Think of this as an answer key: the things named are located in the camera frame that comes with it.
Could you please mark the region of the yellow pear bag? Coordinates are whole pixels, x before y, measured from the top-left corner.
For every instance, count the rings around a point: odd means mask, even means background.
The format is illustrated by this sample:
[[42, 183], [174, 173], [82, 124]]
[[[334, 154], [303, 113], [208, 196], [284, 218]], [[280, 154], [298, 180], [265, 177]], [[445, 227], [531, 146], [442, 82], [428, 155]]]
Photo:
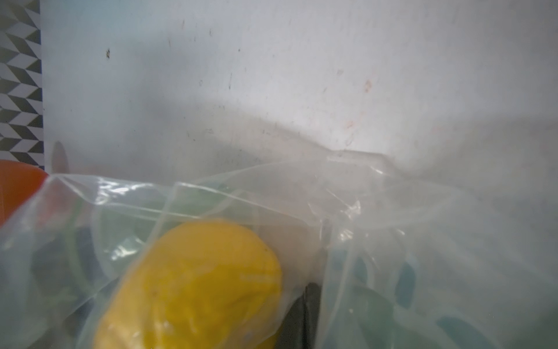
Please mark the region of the yellow pear bag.
[[255, 232], [187, 222], [122, 278], [94, 348], [271, 348], [283, 272]]

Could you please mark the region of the zip-top bag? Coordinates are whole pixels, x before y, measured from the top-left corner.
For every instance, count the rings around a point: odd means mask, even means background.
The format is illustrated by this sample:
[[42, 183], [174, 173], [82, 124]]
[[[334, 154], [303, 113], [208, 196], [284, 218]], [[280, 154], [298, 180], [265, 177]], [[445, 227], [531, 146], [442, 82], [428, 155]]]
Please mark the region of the zip-top bag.
[[160, 186], [54, 174], [1, 226], [1, 347], [85, 348], [113, 289], [185, 222], [255, 232], [283, 270], [283, 302], [316, 277], [340, 196], [395, 174], [385, 157], [333, 152]]
[[317, 348], [556, 348], [557, 235], [447, 186], [340, 196]]

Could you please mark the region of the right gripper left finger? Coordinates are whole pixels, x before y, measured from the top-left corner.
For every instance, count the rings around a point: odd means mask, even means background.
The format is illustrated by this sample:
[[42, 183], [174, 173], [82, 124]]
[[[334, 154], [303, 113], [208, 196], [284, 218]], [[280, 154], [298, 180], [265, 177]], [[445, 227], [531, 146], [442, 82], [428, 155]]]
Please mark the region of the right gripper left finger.
[[305, 294], [297, 298], [278, 330], [274, 349], [304, 349], [307, 347]]

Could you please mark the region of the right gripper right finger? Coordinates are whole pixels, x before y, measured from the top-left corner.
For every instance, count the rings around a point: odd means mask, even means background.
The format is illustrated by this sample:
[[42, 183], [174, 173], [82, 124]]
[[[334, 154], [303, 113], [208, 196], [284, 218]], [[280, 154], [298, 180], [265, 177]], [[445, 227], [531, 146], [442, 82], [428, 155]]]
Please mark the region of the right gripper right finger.
[[309, 283], [305, 289], [305, 348], [315, 346], [316, 332], [321, 308], [321, 286]]

